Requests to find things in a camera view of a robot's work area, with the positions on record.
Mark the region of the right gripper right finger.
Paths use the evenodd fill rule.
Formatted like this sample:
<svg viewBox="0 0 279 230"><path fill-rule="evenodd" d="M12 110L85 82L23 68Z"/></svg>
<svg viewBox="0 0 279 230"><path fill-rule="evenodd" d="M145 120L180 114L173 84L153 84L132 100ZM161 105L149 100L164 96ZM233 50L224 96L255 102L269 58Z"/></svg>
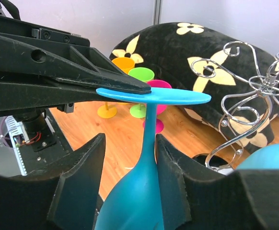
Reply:
<svg viewBox="0 0 279 230"><path fill-rule="evenodd" d="M279 170L223 175L156 136L163 224L167 230L279 230Z"/></svg>

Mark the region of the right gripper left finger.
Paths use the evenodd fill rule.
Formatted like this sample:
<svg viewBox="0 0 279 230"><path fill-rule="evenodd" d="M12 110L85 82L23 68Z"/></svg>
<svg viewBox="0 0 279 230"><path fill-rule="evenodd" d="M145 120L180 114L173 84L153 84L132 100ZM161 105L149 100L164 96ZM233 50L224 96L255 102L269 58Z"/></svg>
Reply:
<svg viewBox="0 0 279 230"><path fill-rule="evenodd" d="M26 176L0 176L0 230L93 228L105 134Z"/></svg>

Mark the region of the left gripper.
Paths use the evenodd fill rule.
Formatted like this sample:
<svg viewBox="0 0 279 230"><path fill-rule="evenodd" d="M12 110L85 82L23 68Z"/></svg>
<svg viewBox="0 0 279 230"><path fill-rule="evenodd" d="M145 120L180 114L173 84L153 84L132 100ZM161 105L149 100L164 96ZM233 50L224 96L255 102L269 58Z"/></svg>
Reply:
<svg viewBox="0 0 279 230"><path fill-rule="evenodd" d="M101 101L95 88L151 92L96 48L0 33L0 117Z"/></svg>

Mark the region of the blue plastic goblet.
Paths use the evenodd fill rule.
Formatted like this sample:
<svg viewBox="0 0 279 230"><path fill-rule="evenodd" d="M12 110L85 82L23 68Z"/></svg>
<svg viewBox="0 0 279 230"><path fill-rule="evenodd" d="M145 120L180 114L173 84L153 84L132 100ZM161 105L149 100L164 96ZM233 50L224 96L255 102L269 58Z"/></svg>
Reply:
<svg viewBox="0 0 279 230"><path fill-rule="evenodd" d="M151 88L132 94L99 88L104 97L146 104L145 127L139 160L106 197L96 220L97 230L163 230L163 213L155 160L157 106L205 104L211 96L171 88Z"/></svg>
<svg viewBox="0 0 279 230"><path fill-rule="evenodd" d="M263 147L237 166L238 170L279 170L279 144Z"/></svg>

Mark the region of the chrome wine glass rack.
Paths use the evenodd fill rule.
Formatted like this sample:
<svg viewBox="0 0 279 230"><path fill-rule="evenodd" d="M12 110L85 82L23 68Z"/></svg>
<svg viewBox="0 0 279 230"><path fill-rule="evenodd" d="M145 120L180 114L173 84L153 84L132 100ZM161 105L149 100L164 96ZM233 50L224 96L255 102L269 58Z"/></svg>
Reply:
<svg viewBox="0 0 279 230"><path fill-rule="evenodd" d="M218 123L218 130L227 127L234 134L234 138L226 139L225 143L216 147L207 154L204 166L213 171L219 172L224 169L232 169L235 163L244 152L242 140L257 132L268 120L272 112L272 103L279 106L279 52L275 60L268 67L266 74L260 72L255 48L246 42L230 41L223 46L222 53L227 57L237 57L240 55L240 46L244 45L251 49L256 75L249 79L244 79L229 71L223 65L211 58L198 58L191 62L190 68L198 77L212 80L216 77L218 69L229 74L234 79L246 83L252 90L245 93L228 94L221 100L223 115ZM238 144L240 149L234 149L232 159L218 167L210 164L212 158L221 150Z"/></svg>

